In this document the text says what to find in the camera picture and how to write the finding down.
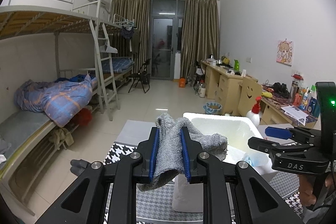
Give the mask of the person's right hand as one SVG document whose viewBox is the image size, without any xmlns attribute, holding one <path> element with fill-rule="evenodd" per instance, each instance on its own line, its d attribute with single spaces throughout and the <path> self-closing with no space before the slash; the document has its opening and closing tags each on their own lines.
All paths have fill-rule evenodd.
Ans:
<svg viewBox="0 0 336 224">
<path fill-rule="evenodd" d="M 313 185 L 308 179 L 308 176 L 298 175 L 299 178 L 299 200 L 303 207 L 310 207 L 317 201 L 316 196 L 313 194 Z M 334 187 L 335 175 L 329 174 L 325 180 L 326 187 Z"/>
</svg>

